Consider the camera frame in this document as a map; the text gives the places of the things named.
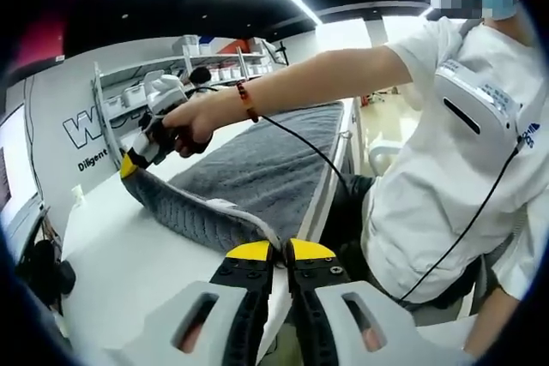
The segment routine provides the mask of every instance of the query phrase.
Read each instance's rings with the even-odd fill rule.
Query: white device on chest
[[[460,30],[462,41],[481,22],[466,21]],[[491,147],[502,157],[511,153],[530,122],[540,120],[541,108],[536,106],[542,106],[545,101],[544,91],[538,91],[534,101],[523,107],[485,76],[452,58],[438,66],[434,91],[437,100],[456,121],[467,125],[473,140]]]

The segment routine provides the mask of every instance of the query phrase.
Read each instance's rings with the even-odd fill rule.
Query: black cable
[[[329,167],[332,168],[332,170],[334,171],[335,175],[337,175],[337,177],[340,179],[340,182],[343,186],[343,189],[345,190],[345,193],[347,195],[347,199],[350,199],[351,198],[351,193],[349,192],[349,188],[347,187],[347,183],[345,182],[345,179],[343,178],[343,176],[341,175],[341,172],[337,170],[337,167],[335,167],[335,165],[332,163],[332,161],[330,159],[328,159],[328,157],[322,153],[317,147],[315,147],[312,143],[310,143],[309,141],[307,141],[303,136],[300,136],[298,133],[294,132],[293,130],[287,128],[286,126],[282,126],[280,123],[274,121],[273,119],[271,119],[270,117],[266,117],[266,116],[262,116],[263,119],[265,119],[267,122],[269,123],[272,123],[274,126],[276,126],[277,128],[280,128],[284,131],[286,131],[287,133],[289,133],[290,135],[294,136],[294,137],[297,137],[298,139],[300,139],[305,145],[307,145],[308,147],[310,147],[312,150],[315,151],[315,153],[320,156],[328,165]]]
[[[25,81],[23,82],[23,100],[25,101],[25,103],[28,102],[28,107],[25,108],[28,114],[28,116],[25,116],[25,130],[27,132],[27,138],[28,138],[31,172],[33,173],[34,181],[36,182],[36,189],[38,190],[40,197],[44,199],[42,184],[40,183],[40,179],[38,178],[38,173],[36,172],[36,167],[34,165],[34,123],[33,123],[33,115],[32,115],[32,99],[31,98],[33,95],[35,77],[36,76],[33,76],[33,82],[31,83],[30,90],[28,91],[28,96],[27,96],[27,79],[25,79]]]
[[[219,89],[216,89],[216,88],[211,87],[211,86],[198,86],[198,87],[195,87],[195,88],[192,88],[192,89],[189,89],[189,90],[185,91],[185,96],[187,96],[187,98],[189,99],[193,94],[195,94],[199,90],[211,90],[213,92],[219,92]]]
[[[455,240],[454,244],[452,244],[450,246],[450,248],[448,250],[446,250],[446,253],[444,253],[440,257],[440,259],[438,259],[437,262],[429,270],[427,270],[427,272],[425,272],[425,274],[423,276],[421,276],[421,279],[419,279],[417,281],[417,283],[412,287],[412,289],[410,289],[403,297],[398,299],[397,302],[399,304],[402,303],[404,301],[404,299],[406,299],[408,296],[410,296],[410,294],[413,291],[415,291],[419,285],[421,285],[421,282],[423,282],[425,280],[425,278],[427,276],[429,276],[429,274],[431,274],[431,272],[437,268],[437,266],[450,254],[450,252],[452,250],[454,250],[455,246],[457,246],[459,244],[459,242],[463,239],[463,237],[467,234],[467,232],[471,229],[471,227],[473,227],[473,224],[474,224],[475,220],[479,217],[480,213],[482,212],[482,210],[486,206],[486,203],[488,203],[488,201],[492,197],[492,194],[494,193],[494,190],[496,190],[496,187],[499,185],[499,182],[501,181],[502,177],[504,176],[504,173],[507,170],[507,167],[509,166],[509,164],[511,163],[511,160],[513,160],[513,158],[519,153],[519,150],[522,147],[522,143],[523,143],[522,138],[519,137],[518,138],[518,143],[516,144],[515,149],[513,149],[513,153],[505,161],[504,167],[499,172],[499,175],[498,175],[498,178],[496,179],[496,182],[494,182],[494,184],[492,185],[492,188],[488,192],[488,195],[486,196],[486,198],[484,199],[484,201],[480,205],[477,212],[474,214],[473,218],[471,219],[471,221],[469,222],[469,224],[467,225],[467,227],[465,228],[463,233]]]
[[[267,351],[267,353],[265,353],[264,357],[272,355],[273,353],[276,352],[277,349],[278,349],[278,334],[276,336],[274,336],[274,348],[273,348],[273,350],[272,351]]]

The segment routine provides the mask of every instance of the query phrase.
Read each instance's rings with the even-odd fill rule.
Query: wrist strap
[[[259,122],[259,116],[257,115],[257,112],[254,109],[254,105],[251,103],[250,95],[248,94],[248,91],[244,87],[244,83],[242,81],[237,82],[237,89],[238,89],[238,94],[240,95],[240,99],[242,100],[242,103],[244,103],[244,108],[246,109],[246,113],[248,113],[248,117],[254,123]]]

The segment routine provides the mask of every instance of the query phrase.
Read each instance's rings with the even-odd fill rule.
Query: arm
[[[498,287],[482,306],[463,350],[475,358],[482,356],[513,315],[518,303],[519,300]]]
[[[388,47],[327,51],[272,75],[246,83],[258,114],[368,95],[411,81],[402,60]],[[237,93],[228,90],[221,100]],[[226,123],[242,120],[229,117]]]
[[[546,246],[547,202],[549,189],[527,204],[528,224],[494,265],[500,287],[483,304],[464,347],[474,357],[482,356],[498,338],[534,279]]]
[[[246,82],[259,115],[300,106],[367,95],[376,90],[409,83],[403,61],[386,46],[372,49],[327,51],[312,59]],[[214,93],[198,103],[179,106],[166,116],[164,125],[190,124],[196,141],[211,132],[247,118],[236,87]]]

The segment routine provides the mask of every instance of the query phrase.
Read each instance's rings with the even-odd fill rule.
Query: gray mat
[[[338,102],[272,118],[332,159],[342,112]],[[169,183],[143,170],[123,179],[123,183],[161,224],[227,252],[241,243],[269,237],[255,217],[279,239],[295,237],[327,167],[302,141],[262,120]],[[204,203],[208,199],[223,199],[238,206],[215,210]],[[231,210],[250,215],[227,215]]]

